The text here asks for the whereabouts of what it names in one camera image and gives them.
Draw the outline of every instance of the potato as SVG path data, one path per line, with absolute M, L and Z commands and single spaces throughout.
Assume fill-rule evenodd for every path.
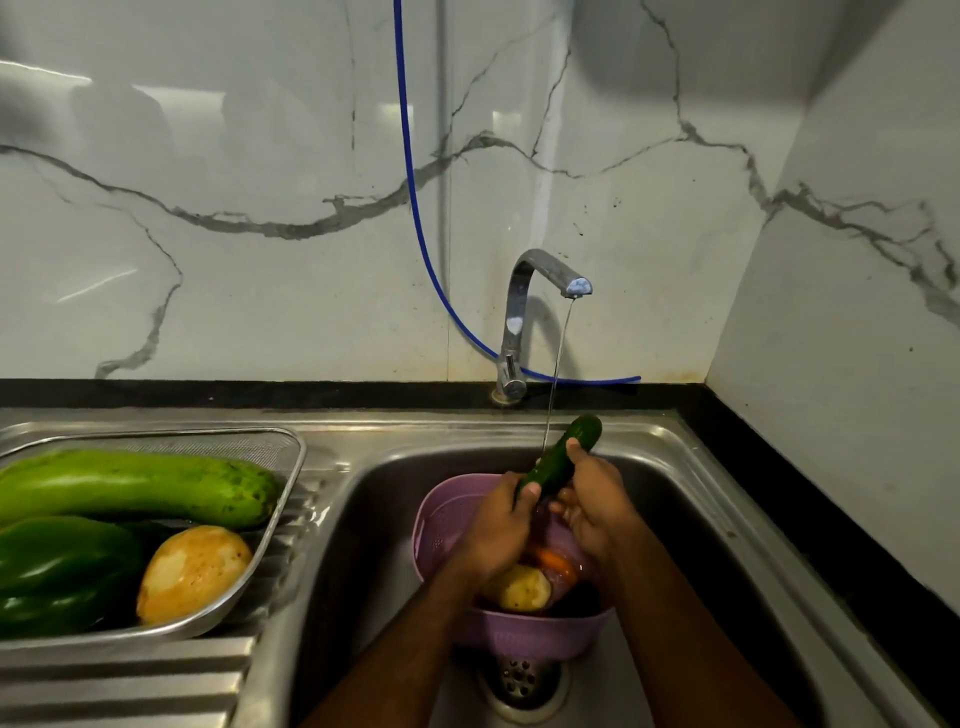
M 144 624 L 193 614 L 228 590 L 251 559 L 243 539 L 217 525 L 198 525 L 171 536 L 143 574 L 136 614 Z
M 539 569 L 517 564 L 491 579 L 483 596 L 510 612 L 536 612 L 550 601 L 553 587 Z

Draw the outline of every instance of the green gourd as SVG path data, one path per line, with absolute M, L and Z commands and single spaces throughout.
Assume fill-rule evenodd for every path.
M 236 531 L 269 519 L 279 492 L 270 471 L 241 460 L 55 450 L 0 471 L 0 524 L 70 515 L 185 519 Z

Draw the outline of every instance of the sink basin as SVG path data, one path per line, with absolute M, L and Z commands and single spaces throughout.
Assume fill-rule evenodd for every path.
M 472 449 L 411 455 L 374 468 L 355 486 L 337 521 L 311 596 L 291 698 L 297 725 L 420 585 L 410 534 L 420 501 L 460 473 L 522 472 L 535 449 Z M 804 725 L 823 725 L 816 694 L 773 616 L 725 545 L 663 471 L 639 457 L 613 456 L 631 499 L 717 621 Z M 486 708 L 473 656 L 451 661 L 431 725 L 507 725 Z M 564 708 L 549 726 L 653 725 L 619 623 L 572 665 Z
M 599 413 L 598 453 L 732 640 L 807 725 L 935 726 L 930 711 L 678 416 Z M 557 413 L 569 422 L 571 413 Z M 459 473 L 523 470 L 543 416 L 524 412 L 0 410 L 0 449 L 103 430 L 278 425 L 307 444 L 254 583 L 201 638 L 0 655 L 0 723 L 25 728 L 287 728 L 419 586 L 420 500 Z M 477 656 L 451 658 L 434 728 L 503 725 Z M 568 668 L 548 726 L 652 725 L 619 625 Z

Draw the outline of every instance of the metal tray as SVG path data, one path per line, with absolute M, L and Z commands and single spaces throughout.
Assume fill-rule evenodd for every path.
M 209 457 L 236 458 L 256 463 L 285 481 L 266 527 L 240 535 L 250 545 L 253 558 L 239 579 L 215 602 L 199 612 L 177 621 L 151 627 L 129 627 L 103 632 L 88 632 L 67 637 L 0 641 L 0 651 L 34 647 L 77 646 L 85 644 L 127 643 L 130 640 L 183 640 L 197 637 L 215 627 L 247 588 L 253 573 L 274 535 L 287 498 L 297 482 L 306 458 L 306 443 L 293 430 L 284 427 L 218 427 L 204 429 L 156 429 L 103 431 L 45 437 L 0 452 L 0 468 L 24 457 L 52 449 L 120 449 L 127 452 L 162 452 Z

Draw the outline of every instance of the drain strainer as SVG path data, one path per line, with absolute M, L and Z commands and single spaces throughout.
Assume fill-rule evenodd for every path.
M 488 705 L 518 725 L 541 723 L 554 716 L 570 692 L 570 665 L 517 657 L 484 655 L 477 682 Z

